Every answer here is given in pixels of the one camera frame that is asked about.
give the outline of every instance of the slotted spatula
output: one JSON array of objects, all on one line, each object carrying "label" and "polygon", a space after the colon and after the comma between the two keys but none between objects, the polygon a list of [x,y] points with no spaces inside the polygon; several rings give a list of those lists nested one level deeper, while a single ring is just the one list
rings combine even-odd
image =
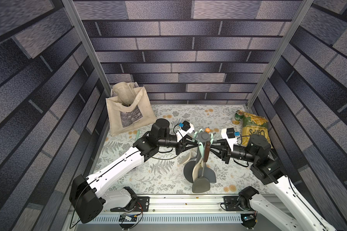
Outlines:
[{"label": "slotted spatula", "polygon": [[[211,143],[210,141],[207,141],[204,147],[204,158],[203,158],[204,163],[206,163],[208,160],[210,148],[211,148]],[[203,176],[205,167],[206,165],[204,164],[201,177],[196,179],[193,183],[192,191],[194,193],[207,192],[211,188],[211,185],[209,184],[209,180]]]}]

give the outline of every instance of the fern pattern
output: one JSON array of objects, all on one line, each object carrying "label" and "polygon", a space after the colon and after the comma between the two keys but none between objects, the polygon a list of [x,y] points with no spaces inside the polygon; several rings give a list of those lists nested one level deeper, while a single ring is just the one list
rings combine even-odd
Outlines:
[{"label": "fern pattern", "polygon": [[[165,118],[172,128],[184,120],[192,123],[198,131],[209,127],[214,130],[214,140],[221,139],[221,129],[234,127],[241,131],[241,125],[233,125],[231,118],[237,110],[244,110],[242,105],[152,105],[157,118]],[[152,125],[140,128],[141,137],[151,129]],[[137,130],[111,136],[108,133],[102,151],[95,165],[95,172],[106,167],[118,157],[123,155],[135,142]],[[132,169],[118,179],[109,190],[120,190],[131,187],[139,194],[192,194],[192,183],[188,182],[183,174],[184,166],[179,164],[185,153],[172,160],[149,159],[144,164]],[[158,153],[157,158],[168,159],[175,156],[171,153]],[[234,194],[247,186],[252,186],[260,193],[271,193],[250,171],[233,162],[225,164],[214,155],[210,155],[207,166],[216,173],[217,182],[211,183],[211,189],[205,194]]]}]

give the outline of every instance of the spatula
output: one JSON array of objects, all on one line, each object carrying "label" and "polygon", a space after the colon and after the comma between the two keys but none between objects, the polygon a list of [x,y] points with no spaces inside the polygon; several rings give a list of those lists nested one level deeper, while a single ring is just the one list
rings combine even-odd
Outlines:
[{"label": "spatula", "polygon": [[[206,163],[208,160],[210,148],[211,148],[211,143],[210,143],[210,141],[207,141],[206,145],[204,147],[204,158],[203,158],[204,163]],[[211,185],[209,184],[209,180],[203,176],[204,171],[205,171],[205,167],[206,167],[206,164],[203,165],[201,177],[196,179],[193,183],[192,191],[194,193],[207,192],[211,188]]]},{"label": "spatula", "polygon": [[[198,177],[200,177],[202,175],[202,171],[203,171],[203,168],[199,169]],[[216,183],[216,174],[215,174],[215,172],[212,169],[208,168],[207,165],[206,165],[206,168],[204,169],[203,176],[205,178],[207,178],[210,183]]]}]

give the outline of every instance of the metal vent grille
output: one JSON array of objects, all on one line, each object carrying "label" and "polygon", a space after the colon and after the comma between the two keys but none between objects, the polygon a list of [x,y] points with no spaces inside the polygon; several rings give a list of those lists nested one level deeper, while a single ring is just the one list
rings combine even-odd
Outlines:
[{"label": "metal vent grille", "polygon": [[[118,224],[119,214],[98,215],[88,224]],[[125,224],[134,224],[124,220]],[[240,214],[145,214],[140,224],[243,223]]]}]

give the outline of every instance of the wooden handle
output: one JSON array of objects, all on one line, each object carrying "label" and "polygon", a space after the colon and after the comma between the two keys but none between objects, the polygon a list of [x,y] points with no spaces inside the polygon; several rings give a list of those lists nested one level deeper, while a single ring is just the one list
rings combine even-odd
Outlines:
[{"label": "wooden handle", "polygon": [[209,150],[211,149],[211,142],[210,141],[207,141],[206,142],[206,145],[204,147],[204,158],[203,158],[203,161],[204,162],[207,162],[208,160],[208,156],[209,156]]}]

